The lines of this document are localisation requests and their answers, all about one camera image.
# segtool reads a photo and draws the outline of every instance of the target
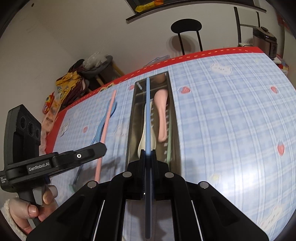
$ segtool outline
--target pink chopstick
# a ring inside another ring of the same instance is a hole
[[[109,108],[108,108],[106,121],[105,121],[105,124],[104,124],[102,137],[101,137],[101,141],[100,141],[102,143],[105,143],[105,140],[106,140],[106,134],[107,134],[107,129],[108,129],[108,125],[109,125],[112,106],[113,106],[113,103],[114,103],[114,100],[115,100],[115,95],[116,95],[116,90],[114,90],[113,93],[112,93],[110,105],[109,105]],[[102,158],[99,158],[98,162],[97,162],[97,165],[96,165],[96,174],[95,174],[95,177],[94,177],[94,180],[97,181],[98,183],[100,182],[101,168],[102,168]]]

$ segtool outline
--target device handle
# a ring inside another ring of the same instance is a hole
[[[41,191],[41,195],[40,195],[40,193],[38,194],[38,196],[41,196],[41,203],[36,202],[33,190],[19,191],[18,192],[19,198],[30,202],[32,205],[35,205],[39,209],[42,204],[42,196],[43,196],[45,187],[44,186],[40,187],[40,189],[43,190],[43,191]],[[41,221],[39,220],[38,217],[35,217],[33,219],[33,222],[36,227],[41,223]]]

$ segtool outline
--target white spoon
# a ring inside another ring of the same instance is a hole
[[[150,112],[152,108],[152,100],[150,100]],[[145,144],[146,144],[146,104],[145,104],[145,109],[144,109],[144,127],[143,127],[143,133],[142,133],[142,138],[138,147],[138,157],[140,158],[141,150],[145,150]],[[153,131],[153,128],[150,123],[150,132],[151,132],[151,150],[156,148],[156,137],[155,133]]]

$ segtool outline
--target human hand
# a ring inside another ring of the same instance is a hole
[[[55,186],[47,185],[42,197],[43,204],[39,210],[36,206],[22,199],[12,198],[9,200],[11,217],[24,234],[28,235],[32,231],[28,219],[38,217],[42,222],[57,209],[57,202],[55,201],[57,194],[58,191]]]

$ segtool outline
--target fuzzy white sleeve cuff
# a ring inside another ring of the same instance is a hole
[[[6,202],[4,203],[4,206],[1,208],[1,212],[3,214],[3,216],[5,217],[6,221],[8,222],[8,224],[10,225],[10,227],[12,228],[12,230],[17,234],[17,236],[22,240],[25,241],[27,238],[27,235],[25,235],[20,229],[19,227],[16,225],[16,223],[14,222],[14,220],[12,219],[11,215],[10,215],[10,211],[9,211],[9,205],[8,205],[9,199],[6,200]]]

